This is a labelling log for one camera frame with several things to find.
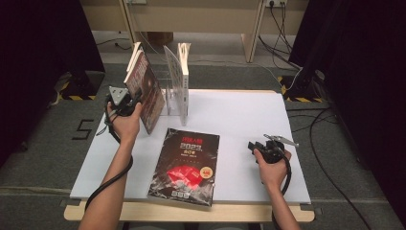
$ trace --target standing book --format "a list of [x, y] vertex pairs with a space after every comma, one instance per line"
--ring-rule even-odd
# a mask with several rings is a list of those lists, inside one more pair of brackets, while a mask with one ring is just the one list
[[187, 123], [189, 108], [188, 56], [190, 48], [190, 43], [178, 43], [176, 56], [167, 46], [164, 46], [169, 74], [172, 80], [172, 90], [183, 126]]
[[148, 134], [152, 133], [165, 105], [159, 81], [142, 48], [134, 49], [130, 63], [128, 63], [125, 86], [132, 99], [141, 93], [141, 120]]

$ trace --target yellow black warning tape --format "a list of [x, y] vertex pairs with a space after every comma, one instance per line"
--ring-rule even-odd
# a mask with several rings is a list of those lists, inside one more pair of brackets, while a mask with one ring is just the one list
[[69, 81], [63, 84], [59, 91], [60, 100], [70, 100], [70, 101], [84, 101], [84, 100], [95, 100], [96, 95], [67, 95], [66, 91], [69, 86]]
[[73, 96], [73, 95], [64, 96], [64, 95], [60, 95], [60, 98], [62, 100], [83, 101], [83, 100], [95, 100], [96, 96]]
[[321, 103], [323, 100], [321, 98], [315, 98], [315, 97], [290, 97], [286, 90], [286, 86], [283, 84], [283, 77], [278, 77], [278, 81], [280, 82], [282, 88], [282, 96], [286, 101], [289, 102], [300, 102], [300, 103]]

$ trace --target book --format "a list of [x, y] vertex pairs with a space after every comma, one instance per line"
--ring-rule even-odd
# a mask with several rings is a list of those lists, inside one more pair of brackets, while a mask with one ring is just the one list
[[141, 120], [148, 134], [151, 134], [165, 105], [164, 96], [152, 66], [142, 46], [134, 49], [124, 84], [132, 99], [141, 89]]
[[219, 140], [168, 128], [148, 196], [212, 207]]
[[190, 48], [190, 43], [178, 43], [176, 56], [167, 46], [164, 46], [172, 80], [172, 90], [183, 126], [187, 123], [189, 109], [188, 56]]

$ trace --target human arm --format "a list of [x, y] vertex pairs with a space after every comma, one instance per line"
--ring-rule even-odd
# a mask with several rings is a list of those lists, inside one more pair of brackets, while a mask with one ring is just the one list
[[[128, 165], [140, 131], [141, 108], [141, 104], [137, 103], [131, 116], [110, 117], [121, 142], [101, 184], [119, 174]], [[107, 112], [110, 114], [111, 104], [108, 105]], [[116, 229], [123, 208], [125, 183], [126, 174], [99, 193], [85, 211], [79, 229]]]
[[[284, 153], [287, 159], [290, 159], [292, 154], [287, 150]], [[285, 162], [280, 160], [275, 164], [268, 164], [257, 149], [254, 149], [254, 154], [259, 164], [260, 179], [271, 199], [272, 211], [278, 225], [281, 229], [301, 229], [281, 192], [281, 185], [286, 177]]]

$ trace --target electrical outlet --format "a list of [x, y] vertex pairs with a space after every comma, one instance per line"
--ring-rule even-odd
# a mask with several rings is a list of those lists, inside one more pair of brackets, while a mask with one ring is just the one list
[[281, 8], [283, 3], [285, 6], [287, 4], [287, 0], [266, 0], [266, 7], [270, 7], [271, 1], [274, 1], [274, 8]]

